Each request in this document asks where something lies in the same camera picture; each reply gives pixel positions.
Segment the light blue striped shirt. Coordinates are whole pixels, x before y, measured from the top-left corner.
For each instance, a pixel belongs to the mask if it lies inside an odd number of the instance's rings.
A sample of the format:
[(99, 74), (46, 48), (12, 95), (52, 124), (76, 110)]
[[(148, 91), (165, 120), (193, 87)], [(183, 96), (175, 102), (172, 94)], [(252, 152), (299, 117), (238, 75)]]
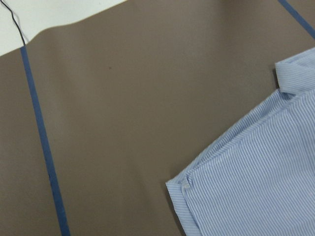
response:
[(314, 49), (276, 75), (277, 90), (166, 183), (186, 235), (314, 235)]

